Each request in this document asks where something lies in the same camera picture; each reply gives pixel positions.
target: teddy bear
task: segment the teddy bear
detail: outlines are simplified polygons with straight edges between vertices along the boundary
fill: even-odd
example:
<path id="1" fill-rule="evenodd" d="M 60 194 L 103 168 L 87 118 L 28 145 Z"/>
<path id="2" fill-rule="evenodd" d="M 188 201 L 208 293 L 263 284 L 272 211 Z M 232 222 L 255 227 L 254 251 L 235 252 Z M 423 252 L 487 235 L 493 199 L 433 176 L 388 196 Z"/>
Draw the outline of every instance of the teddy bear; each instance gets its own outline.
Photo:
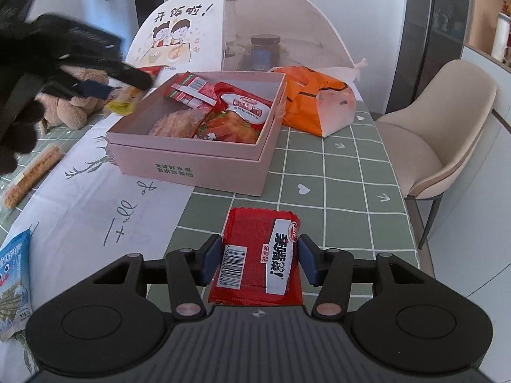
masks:
<path id="1" fill-rule="evenodd" d="M 95 80 L 108 84 L 108 75 L 103 70 L 67 67 L 66 72 L 79 80 Z M 44 118 L 39 122 L 44 135 L 49 128 L 66 124 L 72 130 L 79 130 L 87 123 L 87 118 L 103 109 L 104 101 L 92 96 L 73 97 L 70 101 L 40 93 L 36 99 L 44 105 Z"/>

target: orange bag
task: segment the orange bag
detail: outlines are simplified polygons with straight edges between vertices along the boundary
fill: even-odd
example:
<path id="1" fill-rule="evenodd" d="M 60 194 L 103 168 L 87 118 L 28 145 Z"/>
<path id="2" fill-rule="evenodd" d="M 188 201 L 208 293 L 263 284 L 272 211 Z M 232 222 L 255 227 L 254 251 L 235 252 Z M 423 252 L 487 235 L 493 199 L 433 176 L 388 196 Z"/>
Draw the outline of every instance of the orange bag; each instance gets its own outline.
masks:
<path id="1" fill-rule="evenodd" d="M 286 74 L 283 125 L 328 137 L 353 123 L 357 102 L 353 90 L 343 81 L 305 66 L 284 66 L 272 72 Z"/>

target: blue snack bag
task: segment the blue snack bag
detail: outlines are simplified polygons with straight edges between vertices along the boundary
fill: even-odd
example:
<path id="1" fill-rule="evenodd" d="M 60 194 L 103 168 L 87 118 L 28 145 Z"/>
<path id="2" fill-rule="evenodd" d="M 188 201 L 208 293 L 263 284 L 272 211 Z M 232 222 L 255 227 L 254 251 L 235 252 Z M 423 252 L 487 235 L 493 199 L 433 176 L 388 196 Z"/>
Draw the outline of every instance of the blue snack bag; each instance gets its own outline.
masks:
<path id="1" fill-rule="evenodd" d="M 25 328 L 32 315 L 29 283 L 30 229 L 0 251 L 0 341 Z"/>

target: refrigerator handle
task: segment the refrigerator handle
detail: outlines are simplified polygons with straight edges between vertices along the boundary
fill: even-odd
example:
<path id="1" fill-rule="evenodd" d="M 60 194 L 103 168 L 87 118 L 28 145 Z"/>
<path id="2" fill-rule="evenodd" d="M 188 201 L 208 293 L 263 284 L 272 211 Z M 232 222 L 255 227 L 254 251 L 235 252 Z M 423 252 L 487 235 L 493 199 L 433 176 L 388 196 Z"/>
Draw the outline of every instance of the refrigerator handle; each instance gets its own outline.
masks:
<path id="1" fill-rule="evenodd" d="M 415 85 L 413 86 L 412 102 L 416 99 L 418 86 L 419 86 L 419 83 L 421 81 L 422 70 L 424 69 L 424 63 L 426 61 L 426 52 L 428 51 L 429 37 L 430 37 L 430 34 L 431 34 L 431 23 L 433 21 L 433 7 L 434 6 L 435 6 L 435 0 L 429 0 L 428 22 L 426 23 L 426 30 L 425 30 L 425 34 L 424 34 L 424 42 L 422 44 L 421 62 L 418 65 L 417 79 L 416 79 Z"/>

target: pink gift box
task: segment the pink gift box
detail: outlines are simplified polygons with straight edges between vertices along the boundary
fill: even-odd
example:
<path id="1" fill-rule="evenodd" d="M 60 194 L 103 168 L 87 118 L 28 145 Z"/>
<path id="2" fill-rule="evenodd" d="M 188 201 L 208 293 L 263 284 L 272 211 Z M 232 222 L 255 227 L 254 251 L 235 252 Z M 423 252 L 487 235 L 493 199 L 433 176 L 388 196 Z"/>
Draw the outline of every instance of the pink gift box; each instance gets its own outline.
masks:
<path id="1" fill-rule="evenodd" d="M 129 175 L 261 196 L 285 111 L 286 82 L 281 73 L 207 72 L 211 83 L 227 82 L 273 101 L 256 144 L 149 136 L 158 119 L 187 108 L 163 95 L 173 76 L 120 119 L 108 132 L 108 147 Z"/>

